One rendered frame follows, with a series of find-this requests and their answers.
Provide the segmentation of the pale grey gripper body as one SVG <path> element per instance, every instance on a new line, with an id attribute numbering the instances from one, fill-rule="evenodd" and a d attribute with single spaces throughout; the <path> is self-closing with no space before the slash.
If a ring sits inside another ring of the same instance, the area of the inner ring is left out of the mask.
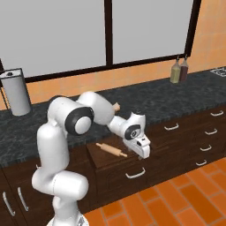
<path id="1" fill-rule="evenodd" d="M 132 141 L 124 140 L 124 144 L 128 147 L 129 150 L 136 153 L 140 158 L 146 159 L 150 155 L 150 142 L 141 142 L 141 141 Z"/>

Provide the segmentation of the wooden rolling pin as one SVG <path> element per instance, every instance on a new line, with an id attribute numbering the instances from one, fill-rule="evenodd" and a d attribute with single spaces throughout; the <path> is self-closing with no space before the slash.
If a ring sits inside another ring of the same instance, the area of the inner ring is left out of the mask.
<path id="1" fill-rule="evenodd" d="M 96 146 L 98 146 L 101 150 L 108 152 L 110 154 L 113 154 L 115 156 L 123 156 L 126 157 L 127 154 L 123 153 L 120 149 L 116 148 L 116 147 L 112 147 L 110 145 L 107 144 L 100 144 L 100 143 L 96 143 Z"/>

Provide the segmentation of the dark brown open drawer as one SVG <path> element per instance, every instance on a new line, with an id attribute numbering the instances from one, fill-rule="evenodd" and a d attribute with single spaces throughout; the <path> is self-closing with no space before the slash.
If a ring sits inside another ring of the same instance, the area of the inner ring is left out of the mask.
<path id="1" fill-rule="evenodd" d="M 116 147 L 127 156 L 115 156 L 105 152 L 96 146 L 96 143 Z M 129 193 L 133 188 L 145 185 L 147 174 L 151 169 L 150 159 L 140 159 L 133 151 L 129 151 L 122 139 L 116 135 L 87 144 L 87 151 L 91 157 L 91 163 L 94 165 L 97 193 L 100 196 L 120 192 Z M 143 176 L 134 179 L 128 179 L 125 176 L 125 173 L 129 175 L 140 173 L 142 167 L 146 170 Z"/>

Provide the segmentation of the wide dark brown drawer front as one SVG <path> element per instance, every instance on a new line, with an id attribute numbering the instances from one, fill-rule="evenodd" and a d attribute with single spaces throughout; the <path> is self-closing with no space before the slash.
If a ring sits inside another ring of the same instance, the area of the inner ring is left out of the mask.
<path id="1" fill-rule="evenodd" d="M 151 145 L 153 147 L 161 147 L 179 141 L 191 140 L 193 138 L 193 118 L 193 116 L 185 116 L 148 126 L 147 137 L 150 139 Z M 173 131 L 166 131 L 164 129 L 164 126 L 172 127 L 176 123 L 179 124 L 178 129 Z"/>

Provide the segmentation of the olive green glass bottle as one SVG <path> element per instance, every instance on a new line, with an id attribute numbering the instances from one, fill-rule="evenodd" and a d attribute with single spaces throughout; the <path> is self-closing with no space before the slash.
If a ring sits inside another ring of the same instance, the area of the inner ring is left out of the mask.
<path id="1" fill-rule="evenodd" d="M 177 83 L 179 81 L 180 76 L 180 65 L 178 60 L 176 60 L 175 64 L 171 67 L 171 74 L 170 74 L 170 82 Z"/>

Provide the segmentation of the dark red glass bottle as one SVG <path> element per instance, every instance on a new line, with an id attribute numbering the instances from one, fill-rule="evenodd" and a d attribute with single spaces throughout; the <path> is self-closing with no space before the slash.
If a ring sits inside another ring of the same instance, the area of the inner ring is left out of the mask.
<path id="1" fill-rule="evenodd" d="M 180 65 L 180 81 L 185 81 L 187 78 L 187 72 L 188 72 L 188 64 L 187 64 L 187 59 L 185 58 L 183 63 Z"/>

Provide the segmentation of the black hob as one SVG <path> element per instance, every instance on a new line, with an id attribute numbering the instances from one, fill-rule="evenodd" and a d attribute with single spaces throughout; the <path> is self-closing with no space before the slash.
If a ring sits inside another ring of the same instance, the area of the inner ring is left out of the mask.
<path id="1" fill-rule="evenodd" d="M 226 68 L 225 67 L 214 68 L 213 70 L 211 70 L 211 72 L 215 75 L 226 78 Z"/>

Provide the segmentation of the dark brown cupboard door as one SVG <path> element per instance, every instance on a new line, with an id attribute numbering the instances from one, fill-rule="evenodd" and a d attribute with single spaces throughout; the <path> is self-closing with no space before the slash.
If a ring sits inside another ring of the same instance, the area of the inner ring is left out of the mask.
<path id="1" fill-rule="evenodd" d="M 52 197 L 36 191 L 32 187 L 32 176 L 40 166 L 40 160 L 34 158 L 27 162 L 17 162 L 12 166 L 3 168 L 4 175 L 11 187 L 13 196 L 19 204 L 19 208 L 25 217 L 28 226 L 47 226 L 54 216 L 52 208 Z M 20 187 L 24 200 L 29 207 L 29 211 L 25 211 L 17 188 Z"/>
<path id="2" fill-rule="evenodd" d="M 0 168 L 0 226 L 18 226 L 17 220 L 11 215 L 8 207 L 4 202 L 3 193 L 6 194 L 6 198 L 11 206 L 15 208 L 14 199 L 11 196 L 10 187 L 5 179 L 4 173 Z"/>

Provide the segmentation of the black framed window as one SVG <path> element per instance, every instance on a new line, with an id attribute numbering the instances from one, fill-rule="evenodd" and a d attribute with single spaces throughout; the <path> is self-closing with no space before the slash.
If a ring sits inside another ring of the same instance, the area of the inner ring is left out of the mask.
<path id="1" fill-rule="evenodd" d="M 188 57 L 202 0 L 0 0 L 0 71 L 26 81 Z"/>

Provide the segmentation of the grey paper towel roll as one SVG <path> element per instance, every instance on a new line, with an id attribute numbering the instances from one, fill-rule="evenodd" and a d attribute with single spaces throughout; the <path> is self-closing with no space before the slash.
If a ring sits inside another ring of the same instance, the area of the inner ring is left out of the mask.
<path id="1" fill-rule="evenodd" d="M 0 80 L 10 104 L 11 113 L 16 117 L 29 113 L 31 111 L 31 104 L 21 71 L 4 72 L 0 75 Z"/>

